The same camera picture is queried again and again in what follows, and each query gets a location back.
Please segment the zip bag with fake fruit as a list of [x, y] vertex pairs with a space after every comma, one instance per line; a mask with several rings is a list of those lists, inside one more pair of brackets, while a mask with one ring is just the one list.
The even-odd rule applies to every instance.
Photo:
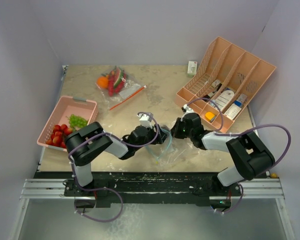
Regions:
[[145, 148], [161, 168], [180, 162], [190, 149], [186, 141], [173, 138], [172, 134], [163, 144], [148, 145]]

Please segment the zip bag with orange watermelon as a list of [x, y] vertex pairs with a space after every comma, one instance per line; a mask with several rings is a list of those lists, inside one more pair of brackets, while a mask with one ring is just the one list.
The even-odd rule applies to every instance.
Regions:
[[96, 78], [95, 82], [109, 110], [127, 102], [147, 88], [120, 65], [111, 65]]

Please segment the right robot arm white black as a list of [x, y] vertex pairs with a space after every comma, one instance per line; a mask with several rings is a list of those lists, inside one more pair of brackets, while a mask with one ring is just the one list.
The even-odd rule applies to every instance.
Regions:
[[215, 131], [205, 129], [199, 115], [194, 112], [177, 118], [171, 135], [176, 139], [188, 138], [201, 150], [218, 150], [230, 154], [234, 166], [219, 172], [216, 181], [212, 183], [212, 190], [218, 196], [225, 195], [230, 185], [250, 181], [275, 163], [272, 153], [253, 131], [239, 136], [218, 135]]

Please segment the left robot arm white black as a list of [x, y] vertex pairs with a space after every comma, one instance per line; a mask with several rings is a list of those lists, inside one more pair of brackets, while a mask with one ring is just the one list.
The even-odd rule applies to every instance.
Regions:
[[101, 153], [127, 160], [139, 149], [147, 145], [161, 145], [171, 138], [171, 131], [158, 124], [139, 125], [122, 138], [105, 132], [96, 121], [71, 133], [65, 138], [65, 147], [76, 182], [75, 190], [81, 196], [91, 194], [94, 187], [91, 162]]

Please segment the red fake strawberry bunch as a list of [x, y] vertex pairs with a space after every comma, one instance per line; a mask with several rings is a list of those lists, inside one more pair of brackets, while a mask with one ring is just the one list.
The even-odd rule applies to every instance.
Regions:
[[45, 142], [47, 145], [58, 147], [58, 148], [66, 148], [65, 139], [68, 135], [72, 134], [74, 129], [68, 127], [66, 124], [62, 125], [54, 125], [52, 129], [52, 134]]

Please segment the pink plastic basket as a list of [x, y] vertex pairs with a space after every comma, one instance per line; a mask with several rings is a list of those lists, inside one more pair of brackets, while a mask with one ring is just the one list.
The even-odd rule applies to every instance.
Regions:
[[43, 127], [37, 139], [37, 144], [42, 147], [66, 152], [67, 150], [65, 148], [49, 145], [46, 144], [46, 142], [51, 140], [55, 125], [61, 126], [62, 124], [65, 124], [68, 127], [70, 126], [69, 121], [71, 115], [82, 117], [87, 121], [87, 124], [90, 124], [97, 119], [98, 104], [93, 100], [62, 95]]

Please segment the green fake grape bunch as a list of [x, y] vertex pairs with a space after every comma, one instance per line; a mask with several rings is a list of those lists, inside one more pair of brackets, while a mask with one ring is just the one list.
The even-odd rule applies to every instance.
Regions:
[[66, 118], [71, 128], [83, 128], [88, 125], [88, 121], [79, 115], [71, 114]]

